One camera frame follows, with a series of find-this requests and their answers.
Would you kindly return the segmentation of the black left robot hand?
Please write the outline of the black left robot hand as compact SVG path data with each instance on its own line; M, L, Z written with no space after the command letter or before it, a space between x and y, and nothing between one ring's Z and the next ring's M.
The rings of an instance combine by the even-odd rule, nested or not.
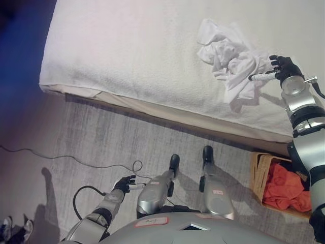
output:
M121 178L115 185L113 190L121 190L124 194L132 190L140 190L146 186L145 183L136 183L136 175L130 175Z

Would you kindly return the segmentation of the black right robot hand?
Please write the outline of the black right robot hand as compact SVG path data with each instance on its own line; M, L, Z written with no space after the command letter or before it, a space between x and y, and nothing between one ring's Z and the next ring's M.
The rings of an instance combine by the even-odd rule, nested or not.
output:
M248 77L249 81L269 81L277 79L284 81L291 76L300 76L305 79L300 68L293 63L290 57L271 55L269 56L271 61L272 70L265 73L252 74Z

